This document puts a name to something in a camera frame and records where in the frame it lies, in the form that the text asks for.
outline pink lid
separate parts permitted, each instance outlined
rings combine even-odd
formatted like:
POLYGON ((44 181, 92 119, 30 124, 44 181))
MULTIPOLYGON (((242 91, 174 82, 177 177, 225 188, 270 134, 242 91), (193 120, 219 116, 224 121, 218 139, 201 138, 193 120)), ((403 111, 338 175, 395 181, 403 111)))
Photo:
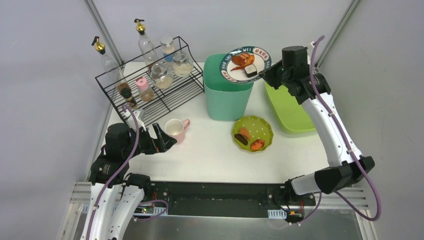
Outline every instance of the pink lid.
POLYGON ((140 77, 135 81, 135 84, 137 85, 137 88, 141 91, 144 91, 149 88, 149 83, 147 82, 147 79, 145 77, 140 77))

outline white plate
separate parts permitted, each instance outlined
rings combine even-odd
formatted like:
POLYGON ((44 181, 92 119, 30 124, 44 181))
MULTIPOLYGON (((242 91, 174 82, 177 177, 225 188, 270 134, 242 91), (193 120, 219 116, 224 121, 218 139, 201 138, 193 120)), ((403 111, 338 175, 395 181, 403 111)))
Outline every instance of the white plate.
POLYGON ((232 83, 248 84, 261 79, 259 72, 270 67, 271 56, 267 51, 257 46, 242 46, 230 51, 227 55, 224 56, 219 65, 219 71, 225 79, 232 83), (244 69, 231 71, 231 69, 238 67, 238 65, 232 61, 232 58, 243 53, 254 55, 253 64, 256 67, 258 73, 257 75, 247 77, 244 69))

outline green scalloped plate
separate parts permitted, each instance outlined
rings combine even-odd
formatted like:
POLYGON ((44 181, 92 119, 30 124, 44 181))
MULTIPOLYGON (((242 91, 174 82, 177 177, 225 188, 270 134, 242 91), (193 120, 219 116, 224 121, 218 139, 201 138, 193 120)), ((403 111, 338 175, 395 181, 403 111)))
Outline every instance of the green scalloped plate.
POLYGON ((273 137, 274 133, 271 129, 271 125, 262 117, 254 115, 243 116, 234 123, 234 127, 232 128, 232 139, 234 142, 239 145, 241 149, 247 150, 249 152, 260 152, 267 149, 267 147, 273 143, 273 137), (241 128, 246 128, 250 133, 251 139, 248 141, 247 145, 239 142, 234 137, 235 134, 239 133, 241 128), (251 144, 258 139, 264 140, 265 145, 261 149, 254 151, 251 149, 251 144))

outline dispenser bottle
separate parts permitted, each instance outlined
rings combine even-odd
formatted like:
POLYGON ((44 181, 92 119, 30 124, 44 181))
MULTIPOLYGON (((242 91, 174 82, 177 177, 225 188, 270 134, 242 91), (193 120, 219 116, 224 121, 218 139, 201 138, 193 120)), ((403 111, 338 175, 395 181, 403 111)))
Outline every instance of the dispenser bottle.
POLYGON ((99 41, 99 38, 100 37, 95 36, 91 45, 94 46, 94 49, 101 55, 100 63, 107 76, 110 78, 110 83, 116 82, 115 87, 119 93, 121 93, 122 89, 131 89, 127 80, 124 78, 124 73, 119 67, 119 64, 112 56, 106 53, 105 45, 99 41))
POLYGON ((140 47, 141 54, 143 55, 144 62, 148 69, 152 69, 152 64, 158 60, 158 56, 156 55, 155 45, 153 45, 149 36, 146 33, 146 26, 142 24, 144 22, 143 19, 135 19, 134 23, 137 24, 135 29, 140 35, 140 40, 138 40, 138 46, 140 47))

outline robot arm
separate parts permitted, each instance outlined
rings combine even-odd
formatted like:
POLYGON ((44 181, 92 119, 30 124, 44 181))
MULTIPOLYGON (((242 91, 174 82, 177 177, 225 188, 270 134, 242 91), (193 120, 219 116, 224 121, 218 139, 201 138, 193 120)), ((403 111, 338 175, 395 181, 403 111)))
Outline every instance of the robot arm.
POLYGON ((150 195, 152 187, 150 177, 141 174, 131 174, 125 186, 122 198, 109 224, 108 240, 121 240, 123 238, 135 209, 145 197, 145 192, 150 195))
POLYGON ((93 210, 95 209, 95 215, 92 217, 93 211, 88 211, 81 240, 105 240, 108 237, 118 240, 122 238, 131 220, 131 215, 143 199, 145 191, 150 189, 150 178, 139 174, 130 175, 127 181, 128 187, 123 193, 116 213, 112 216, 119 186, 123 184, 125 173, 129 169, 129 165, 126 164, 107 186, 97 206, 94 205, 101 189, 126 162, 134 145, 137 147, 133 157, 139 154, 164 153, 177 143, 177 140, 168 136, 157 123, 153 124, 153 128, 157 138, 150 137, 148 129, 141 127, 138 142, 136 142, 136 132, 125 123, 116 123, 107 128, 106 144, 102 147, 102 153, 91 165, 89 178, 92 183, 90 207, 93 210), (89 226, 91 227, 90 234, 87 236, 89 226))
MULTIPOLYGON (((343 133, 338 131, 337 124, 318 100, 312 87, 307 48, 303 46, 283 48, 282 60, 259 74, 275 89, 278 89, 281 85, 287 87, 288 92, 296 98, 297 103, 312 119, 327 155, 329 167, 289 179, 286 182, 286 187, 290 190, 287 201, 290 202, 307 193, 323 192, 330 194, 359 182, 364 176, 350 157, 351 153, 341 135, 343 133)), ((319 95, 332 108, 331 110, 337 119, 340 119, 325 77, 320 73, 315 73, 313 77, 319 95)), ((350 142, 352 153, 368 173, 375 165, 373 158, 370 156, 364 157, 347 134, 341 120, 339 120, 339 124, 350 142)))

